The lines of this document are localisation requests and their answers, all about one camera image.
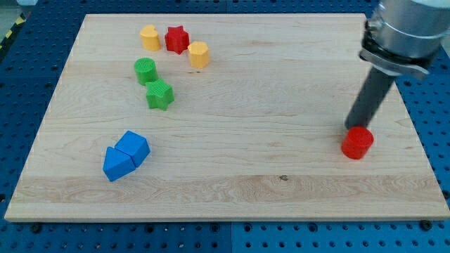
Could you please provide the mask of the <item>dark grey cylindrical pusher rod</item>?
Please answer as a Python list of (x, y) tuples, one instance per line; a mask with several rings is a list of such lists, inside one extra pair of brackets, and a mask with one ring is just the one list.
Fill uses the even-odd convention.
[(372, 67), (345, 120), (345, 127), (367, 127), (394, 82), (394, 76)]

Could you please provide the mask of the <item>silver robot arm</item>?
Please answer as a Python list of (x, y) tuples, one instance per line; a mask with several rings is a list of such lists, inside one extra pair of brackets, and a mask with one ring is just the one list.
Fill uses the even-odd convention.
[(398, 76), (424, 79), (449, 33), (449, 0), (382, 0), (366, 20), (360, 59), (372, 67), (345, 120), (367, 127)]

